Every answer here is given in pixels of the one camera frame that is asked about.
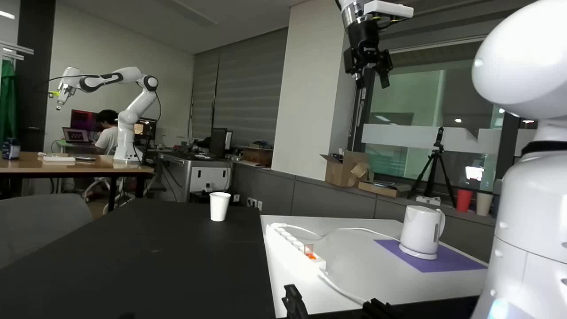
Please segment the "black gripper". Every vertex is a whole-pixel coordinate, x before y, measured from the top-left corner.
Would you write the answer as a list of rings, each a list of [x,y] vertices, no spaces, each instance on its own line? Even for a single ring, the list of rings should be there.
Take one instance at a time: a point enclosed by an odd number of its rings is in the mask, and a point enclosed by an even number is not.
[[[355,79],[356,88],[363,88],[363,77],[374,72],[381,89],[390,88],[394,70],[388,50],[379,49],[379,33],[388,27],[383,17],[346,17],[344,18],[349,49],[344,52],[346,72]]]

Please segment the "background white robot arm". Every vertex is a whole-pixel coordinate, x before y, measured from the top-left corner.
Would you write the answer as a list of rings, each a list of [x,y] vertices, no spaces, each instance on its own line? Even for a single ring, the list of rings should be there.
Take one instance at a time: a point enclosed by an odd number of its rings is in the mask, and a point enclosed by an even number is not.
[[[138,164],[135,151],[135,123],[154,103],[158,79],[144,75],[138,68],[121,68],[110,73],[87,75],[76,68],[68,68],[59,77],[59,86],[52,93],[57,107],[76,93],[94,95],[108,109],[96,118],[103,132],[94,148],[101,155],[114,157],[121,164]]]

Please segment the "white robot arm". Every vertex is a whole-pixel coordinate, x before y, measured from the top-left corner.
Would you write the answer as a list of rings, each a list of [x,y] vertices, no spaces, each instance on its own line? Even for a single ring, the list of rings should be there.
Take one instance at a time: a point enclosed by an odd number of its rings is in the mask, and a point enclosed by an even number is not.
[[[537,123],[502,181],[472,319],[567,319],[567,0],[534,0],[495,27],[472,82],[484,100]]]

